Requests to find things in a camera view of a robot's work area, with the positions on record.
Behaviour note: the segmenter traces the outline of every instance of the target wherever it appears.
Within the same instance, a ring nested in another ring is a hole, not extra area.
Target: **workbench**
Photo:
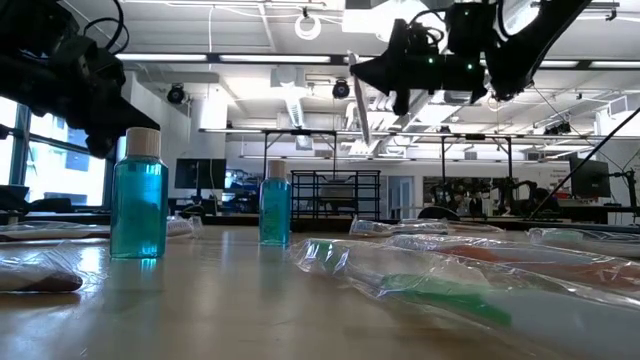
[[[0,295],[2,358],[529,358],[473,325],[392,310],[306,274],[257,238],[257,228],[209,227],[170,241],[157,261],[110,260],[106,242],[79,241],[80,267],[99,274],[79,293]],[[0,244],[5,256],[43,247]]]

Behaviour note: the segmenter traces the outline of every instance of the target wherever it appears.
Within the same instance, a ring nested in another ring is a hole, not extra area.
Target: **plastic bottle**
[[[111,257],[164,255],[168,185],[168,169],[160,160],[160,132],[127,130],[126,157],[114,169]]]
[[[269,176],[260,186],[260,244],[287,246],[291,223],[291,185],[285,163],[269,161]]]

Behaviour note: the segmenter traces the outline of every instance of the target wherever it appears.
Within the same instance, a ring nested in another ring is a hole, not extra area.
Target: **security camera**
[[[347,80],[338,79],[336,80],[336,84],[333,86],[333,97],[336,99],[344,99],[349,96],[349,84],[347,84]]]
[[[174,105],[182,105],[187,102],[187,94],[184,92],[184,84],[173,84],[167,93],[167,101]]]

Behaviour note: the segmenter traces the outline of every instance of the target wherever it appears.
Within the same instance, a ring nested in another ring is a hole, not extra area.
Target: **table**
[[[158,261],[112,261],[104,242],[79,241],[79,267],[101,276],[78,294],[0,295],[2,358],[529,358],[471,325],[390,311],[256,239],[256,228],[209,227]],[[1,245],[4,256],[42,248]]]

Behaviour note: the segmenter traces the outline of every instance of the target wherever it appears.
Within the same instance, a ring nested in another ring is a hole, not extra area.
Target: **blue liquid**
[[[158,258],[167,236],[169,170],[155,157],[128,156],[114,169],[111,257]]]
[[[260,187],[260,244],[289,245],[291,224],[291,185],[285,179],[271,178]]]

